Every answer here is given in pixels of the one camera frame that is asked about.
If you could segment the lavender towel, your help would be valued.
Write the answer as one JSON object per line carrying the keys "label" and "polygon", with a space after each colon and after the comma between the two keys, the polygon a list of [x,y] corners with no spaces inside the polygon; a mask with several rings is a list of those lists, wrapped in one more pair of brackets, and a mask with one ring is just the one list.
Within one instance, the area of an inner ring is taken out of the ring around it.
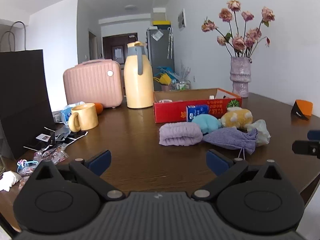
{"label": "lavender towel", "polygon": [[199,125],[193,122],[167,123],[159,129],[159,144],[163,146],[191,146],[202,138]]}

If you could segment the dried pink roses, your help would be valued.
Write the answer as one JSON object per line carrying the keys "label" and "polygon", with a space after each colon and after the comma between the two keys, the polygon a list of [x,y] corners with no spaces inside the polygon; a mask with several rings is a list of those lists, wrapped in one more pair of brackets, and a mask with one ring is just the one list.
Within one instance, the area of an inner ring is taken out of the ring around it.
{"label": "dried pink roses", "polygon": [[242,10],[239,0],[230,0],[226,7],[219,12],[221,22],[228,24],[228,30],[224,33],[214,21],[205,18],[201,25],[204,33],[217,31],[216,38],[221,47],[225,47],[230,57],[245,57],[252,61],[252,56],[261,42],[268,47],[271,43],[269,37],[262,34],[262,26],[269,27],[275,21],[276,16],[272,9],[263,7],[259,17],[254,16],[248,10]]}

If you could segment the lilac drawstring pouch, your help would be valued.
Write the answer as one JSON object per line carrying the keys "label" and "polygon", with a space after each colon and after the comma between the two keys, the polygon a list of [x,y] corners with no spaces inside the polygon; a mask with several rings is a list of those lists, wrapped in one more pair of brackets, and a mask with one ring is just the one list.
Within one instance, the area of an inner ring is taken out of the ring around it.
{"label": "lilac drawstring pouch", "polygon": [[240,153],[252,154],[255,151],[258,132],[253,129],[249,132],[242,132],[236,128],[220,128],[204,135],[202,140],[212,145],[229,150],[240,150]]}

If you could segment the pink small suitcase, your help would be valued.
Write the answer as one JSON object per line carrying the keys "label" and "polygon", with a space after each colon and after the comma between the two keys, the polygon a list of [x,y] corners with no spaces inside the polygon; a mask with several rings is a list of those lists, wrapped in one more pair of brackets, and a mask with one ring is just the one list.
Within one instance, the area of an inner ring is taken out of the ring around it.
{"label": "pink small suitcase", "polygon": [[83,101],[115,108],[123,101],[120,65],[113,60],[91,60],[69,68],[63,83],[68,104]]}

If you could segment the yellow box on fridge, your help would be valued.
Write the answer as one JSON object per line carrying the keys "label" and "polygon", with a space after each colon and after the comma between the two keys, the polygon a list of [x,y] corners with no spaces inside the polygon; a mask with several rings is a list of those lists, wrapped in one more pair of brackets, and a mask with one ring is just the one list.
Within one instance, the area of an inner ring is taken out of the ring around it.
{"label": "yellow box on fridge", "polygon": [[153,21],[152,25],[166,25],[166,21]]}

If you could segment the mint green soft cloth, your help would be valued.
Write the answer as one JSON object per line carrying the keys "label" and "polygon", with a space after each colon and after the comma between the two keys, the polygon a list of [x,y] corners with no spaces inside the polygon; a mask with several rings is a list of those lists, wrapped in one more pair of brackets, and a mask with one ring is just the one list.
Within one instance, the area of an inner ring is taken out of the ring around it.
{"label": "mint green soft cloth", "polygon": [[247,131],[251,131],[253,129],[257,130],[257,139],[256,139],[256,146],[264,146],[269,144],[271,135],[267,130],[266,121],[263,119],[257,120],[252,124],[248,124],[246,126]]}

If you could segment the blue tissue pack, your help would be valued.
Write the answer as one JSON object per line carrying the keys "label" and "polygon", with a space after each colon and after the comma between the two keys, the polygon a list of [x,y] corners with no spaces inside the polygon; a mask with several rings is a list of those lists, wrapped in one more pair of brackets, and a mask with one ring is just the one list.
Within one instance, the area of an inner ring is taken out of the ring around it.
{"label": "blue tissue pack", "polygon": [[209,106],[208,105],[189,105],[186,106],[185,116],[186,122],[192,122],[192,120],[201,114],[208,114]]}

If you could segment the grey refrigerator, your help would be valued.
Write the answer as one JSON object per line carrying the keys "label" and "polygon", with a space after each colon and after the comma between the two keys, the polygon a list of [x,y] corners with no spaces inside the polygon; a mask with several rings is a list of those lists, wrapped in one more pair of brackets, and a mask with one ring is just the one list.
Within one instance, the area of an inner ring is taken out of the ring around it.
{"label": "grey refrigerator", "polygon": [[146,31],[146,47],[154,77],[160,77],[162,68],[175,70],[171,26]]}

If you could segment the orange fruit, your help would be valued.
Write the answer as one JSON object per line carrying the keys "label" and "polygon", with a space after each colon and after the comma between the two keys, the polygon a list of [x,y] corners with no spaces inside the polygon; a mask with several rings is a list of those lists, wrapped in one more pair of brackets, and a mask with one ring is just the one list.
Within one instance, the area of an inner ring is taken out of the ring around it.
{"label": "orange fruit", "polygon": [[100,115],[103,112],[104,107],[101,103],[95,103],[95,110],[97,115]]}

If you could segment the orange black folded card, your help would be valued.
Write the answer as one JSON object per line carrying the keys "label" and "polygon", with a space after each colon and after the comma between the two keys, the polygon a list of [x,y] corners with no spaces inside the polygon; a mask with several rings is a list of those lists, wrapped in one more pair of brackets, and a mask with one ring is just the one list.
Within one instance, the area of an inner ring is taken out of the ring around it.
{"label": "orange black folded card", "polygon": [[295,100],[291,114],[302,120],[309,120],[312,116],[313,103],[306,100]]}

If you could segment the light blue plush toy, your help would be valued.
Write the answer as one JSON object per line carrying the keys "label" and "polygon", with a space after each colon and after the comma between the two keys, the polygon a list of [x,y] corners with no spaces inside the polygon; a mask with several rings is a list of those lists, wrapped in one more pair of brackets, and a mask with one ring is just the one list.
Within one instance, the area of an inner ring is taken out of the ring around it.
{"label": "light blue plush toy", "polygon": [[199,125],[200,130],[203,134],[211,133],[222,127],[221,122],[210,114],[200,114],[195,116],[192,122]]}

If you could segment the purple textured vase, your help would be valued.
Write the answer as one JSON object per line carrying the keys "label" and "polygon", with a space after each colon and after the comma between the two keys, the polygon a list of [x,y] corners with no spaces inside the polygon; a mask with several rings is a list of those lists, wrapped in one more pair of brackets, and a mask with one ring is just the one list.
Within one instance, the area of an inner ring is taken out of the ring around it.
{"label": "purple textured vase", "polygon": [[249,94],[248,84],[251,82],[251,62],[247,57],[231,57],[230,80],[233,93],[242,98]]}

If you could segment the yellow white plush toy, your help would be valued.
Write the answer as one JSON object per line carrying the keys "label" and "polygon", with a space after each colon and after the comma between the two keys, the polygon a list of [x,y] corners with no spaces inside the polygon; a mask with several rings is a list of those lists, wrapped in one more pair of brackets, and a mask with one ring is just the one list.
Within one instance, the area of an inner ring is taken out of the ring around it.
{"label": "yellow white plush toy", "polygon": [[253,122],[250,110],[241,107],[228,107],[227,112],[220,118],[223,127],[246,129]]}

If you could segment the scattered black white papers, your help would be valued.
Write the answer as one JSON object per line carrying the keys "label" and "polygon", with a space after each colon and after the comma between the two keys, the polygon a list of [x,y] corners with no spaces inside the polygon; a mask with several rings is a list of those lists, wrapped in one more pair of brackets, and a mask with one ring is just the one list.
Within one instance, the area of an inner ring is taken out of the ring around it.
{"label": "scattered black white papers", "polygon": [[72,132],[68,126],[62,126],[56,131],[44,127],[40,135],[23,147],[35,152],[46,151],[57,146],[66,148],[77,140],[85,137],[87,133],[87,131]]}

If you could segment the red cardboard box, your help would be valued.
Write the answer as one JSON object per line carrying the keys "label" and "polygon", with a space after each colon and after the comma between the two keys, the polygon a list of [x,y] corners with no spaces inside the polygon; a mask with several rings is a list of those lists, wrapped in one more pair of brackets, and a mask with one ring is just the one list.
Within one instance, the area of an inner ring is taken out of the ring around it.
{"label": "red cardboard box", "polygon": [[[242,97],[221,88],[171,90],[154,92],[154,120],[157,124],[186,121],[185,111],[189,105],[208,105],[209,114],[220,118],[228,107],[241,107]],[[170,99],[171,103],[159,103]]]}

